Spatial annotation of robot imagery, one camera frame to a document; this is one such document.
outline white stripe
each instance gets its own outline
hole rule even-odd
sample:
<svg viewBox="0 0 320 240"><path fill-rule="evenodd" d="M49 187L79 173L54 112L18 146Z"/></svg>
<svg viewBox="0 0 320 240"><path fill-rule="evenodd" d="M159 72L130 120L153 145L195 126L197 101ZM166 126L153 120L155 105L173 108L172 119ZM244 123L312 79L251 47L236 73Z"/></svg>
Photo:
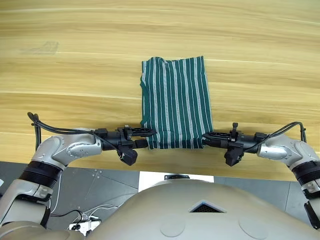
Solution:
<svg viewBox="0 0 320 240"><path fill-rule="evenodd" d="M191 148L194 148L194 133L193 133L193 125L191 121L191 111L190 111L190 102L189 102L189 86L188 86L188 79L187 79L187 65L186 60L183 59L183 74L184 74L184 83L185 83L185 97L186 97L186 103L187 103L187 112L188 112L188 118L189 118L189 127L190 127L190 145Z"/></svg>
<svg viewBox="0 0 320 240"><path fill-rule="evenodd" d="M212 116L211 116L211 101L210 101L210 95L209 95L209 86L208 86L208 78L207 78L207 74L206 74L206 70L204 69L204 65L203 65L203 72L204 72L204 77L205 77L205 86L206 86L206 91L207 91L207 94L208 94L208 105L209 105L209 113L210 113L210 123L212 125Z"/></svg>
<svg viewBox="0 0 320 240"><path fill-rule="evenodd" d="M158 128L158 103L157 103L156 70L157 70L156 58L153 57L154 124L155 124L155 130L156 130L156 144L157 144L157 147L160 148L160 145L159 145L160 134L159 134L159 128Z"/></svg>
<svg viewBox="0 0 320 240"><path fill-rule="evenodd" d="M172 97L173 97L173 94L172 94L172 87L171 87L171 71L170 71L170 66L169 66L169 64L168 64L168 69L169 69L169 84L170 84L170 95L171 95L171 115L172 115L172 124L173 124L173 131L175 130L175 116L174 116L174 108L173 108L173 105L172 105ZM176 135L174 135L174 148L176 148L177 146L176 146Z"/></svg>
<svg viewBox="0 0 320 240"><path fill-rule="evenodd" d="M180 109L179 109L179 99L178 99L178 78L177 78L177 69L176 64L173 61L173 77L174 77L174 95L175 95L175 107L176 107L176 114L177 114L177 124L178 124L178 133L179 133L179 148L182 148L182 129L181 129L181 119L180 119Z"/></svg>
<svg viewBox="0 0 320 240"><path fill-rule="evenodd" d="M165 63L162 63L163 69L163 88L164 88L164 110L165 110L165 121L166 121L166 130L167 130L167 144L168 148L171 148L171 136L170 136L170 124L169 124L169 111L168 111L168 92L167 92L167 72Z"/></svg>
<svg viewBox="0 0 320 240"><path fill-rule="evenodd" d="M198 80L198 69L197 69L197 58L193 58L194 63L194 82L195 82L195 92L196 92L196 98L198 102L198 113L200 118L200 127L201 127L201 133L205 133L205 126L204 126L204 120L202 118L202 110L201 110L201 101L200 101L200 94L199 94L199 80Z"/></svg>
<svg viewBox="0 0 320 240"><path fill-rule="evenodd" d="M180 75L180 86L181 86L181 102L182 102L182 113L183 113L183 122L184 122L184 131L185 131L185 138L187 138L187 127L186 127L186 119L185 119L185 106L184 106L184 97L183 97L183 83L182 83L182 76L180 71L180 61L178 61L179 67L179 75Z"/></svg>
<svg viewBox="0 0 320 240"><path fill-rule="evenodd" d="M146 61L143 61L142 82L144 86L146 86ZM145 96L143 96L143 117L146 116L145 104L146 104L146 99L145 99Z"/></svg>
<svg viewBox="0 0 320 240"><path fill-rule="evenodd" d="M161 113L161 131L162 131L162 146L164 147L164 142L165 142L165 134L164 134L164 121L162 119L162 95L161 95L161 80L160 80L160 58L158 58L158 68L159 68L159 95L160 95L160 113Z"/></svg>
<svg viewBox="0 0 320 240"><path fill-rule="evenodd" d="M202 57L200 57L200 79L201 79L201 86L202 86L202 94L203 94L203 100L204 100L204 111L205 111L205 119L208 126L208 130L210 129L210 124L208 122L208 113L207 113L207 103L205 98L205 90L204 90L204 81L202 80Z"/></svg>
<svg viewBox="0 0 320 240"><path fill-rule="evenodd" d="M149 90L149 110L150 110L150 128L152 128L152 109L151 109L151 91L150 91L150 73L151 73L151 59L148 61L149 62L149 74L148 74L148 90ZM152 135L150 138L152 138L152 147L154 148L154 141L155 141L155 135Z"/></svg>
<svg viewBox="0 0 320 240"><path fill-rule="evenodd" d="M196 120L196 108L194 106L194 87L192 85L192 78L191 78L191 59L189 58L189 71L190 71L190 82L191 82L191 95L192 95L192 106L193 106L193 116L194 116L194 124L195 124L195 129L196 129L196 145L198 146L199 148L199 144L198 144L198 139L199 139L199 134L198 134L198 125L197 125L197 120Z"/></svg>

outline vent grille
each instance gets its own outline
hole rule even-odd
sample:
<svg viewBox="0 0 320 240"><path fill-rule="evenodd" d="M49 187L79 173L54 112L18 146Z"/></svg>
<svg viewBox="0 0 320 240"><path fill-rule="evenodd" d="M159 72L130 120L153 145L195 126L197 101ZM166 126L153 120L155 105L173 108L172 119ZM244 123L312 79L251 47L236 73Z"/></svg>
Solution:
<svg viewBox="0 0 320 240"><path fill-rule="evenodd" d="M205 203L202 203L194 210L192 210L191 213L222 213L222 211L219 211Z"/></svg>

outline white cable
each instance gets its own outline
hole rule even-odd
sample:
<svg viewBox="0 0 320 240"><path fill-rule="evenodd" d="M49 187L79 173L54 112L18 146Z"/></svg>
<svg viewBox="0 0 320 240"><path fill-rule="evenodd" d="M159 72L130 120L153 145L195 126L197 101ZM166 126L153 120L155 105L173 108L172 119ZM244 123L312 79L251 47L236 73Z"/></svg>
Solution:
<svg viewBox="0 0 320 240"><path fill-rule="evenodd" d="M91 208L91 209L89 209L89 210L87 210L87 211L84 211L83 213L86 214L86 213L88 213L88 212L90 212L90 211L92 211L92 210L94 210L94 209L97 209L97 208L100 208L100 207L107 207L107 205L108 205L108 206L111 206L111 207L114 208L114 209L117 209L117 208L120 207L122 204L121 204L120 206L115 206L115 205L106 203L106 204L102 204L102 205L99 205L99 206L95 206L95 207L93 207L93 208Z"/></svg>
<svg viewBox="0 0 320 240"><path fill-rule="evenodd" d="M90 217L91 217L97 210L99 210L99 209L110 210L110 209L117 209L117 207L98 207L96 210L94 210L94 211L90 214L89 219L90 219Z"/></svg>
<svg viewBox="0 0 320 240"><path fill-rule="evenodd" d="M58 202L59 202L59 195L60 195L60 188L61 188L61 177L62 177L62 172L60 173L60 177L59 177L59 187L58 187L58 195L56 197L56 203L55 206L53 208L53 210L50 212L51 214L56 210L57 206L58 206Z"/></svg>

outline black cable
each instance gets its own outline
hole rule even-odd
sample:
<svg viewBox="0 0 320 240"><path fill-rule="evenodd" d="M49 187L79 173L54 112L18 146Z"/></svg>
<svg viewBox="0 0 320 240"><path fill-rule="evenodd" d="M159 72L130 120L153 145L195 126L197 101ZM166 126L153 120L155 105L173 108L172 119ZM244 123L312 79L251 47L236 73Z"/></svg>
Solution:
<svg viewBox="0 0 320 240"><path fill-rule="evenodd" d="M263 143L265 143L268 139L270 138L274 138L274 137L277 137L281 134L284 134L285 132L289 131L290 129L292 129L293 127L297 126L297 125L300 125L300 138L301 138L301 141L303 142L307 142L307 136L306 136L306 129L304 128L304 125L302 124L302 122L299 122L299 121L294 121L294 122L291 122L285 126L283 126L282 128L278 129L277 131L271 133L271 134L268 134L264 139L262 139L260 142L256 143L255 145L251 146L251 147L248 147L246 149L243 150L243 152L248 152L249 150L257 147L257 146L260 146L262 145Z"/></svg>
<svg viewBox="0 0 320 240"><path fill-rule="evenodd" d="M70 214L70 213L73 213L73 212L77 212L79 215L80 215L80 220L76 223L76 225L78 225L80 222L81 222L81 220L82 220L82 212L80 211L80 210L78 210L78 209L74 209L74 210L71 210L71 211L68 211L67 213L65 213L65 214L61 214L61 215L59 215L59 214L50 214L50 216L51 217L58 217L58 218L60 218L60 217L64 217L64 216L66 216L66 215L68 215L68 214Z"/></svg>
<svg viewBox="0 0 320 240"><path fill-rule="evenodd" d="M97 139L100 139L104 143L110 145L114 150L117 150L117 147L115 147L111 142L109 142L106 139L103 139L102 137L96 135L94 131L86 131L86 130L80 130L80 129L70 129L70 128L59 128L59 127L53 127L50 125L47 125L39 120L39 117L37 114L32 114L31 112L28 112L28 117L33 121L33 126L35 129L35 149L37 150L38 146L41 143L41 128L55 134L60 135L76 135L76 134L90 134L95 136Z"/></svg>

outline folded towel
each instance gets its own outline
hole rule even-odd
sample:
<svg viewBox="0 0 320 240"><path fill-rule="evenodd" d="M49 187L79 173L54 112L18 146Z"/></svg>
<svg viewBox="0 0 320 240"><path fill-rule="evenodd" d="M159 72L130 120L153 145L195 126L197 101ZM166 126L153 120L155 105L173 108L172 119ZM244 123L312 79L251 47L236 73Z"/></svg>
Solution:
<svg viewBox="0 0 320 240"><path fill-rule="evenodd" d="M204 57L142 62L142 121L156 130L150 149L203 148L202 135L213 131Z"/></svg>

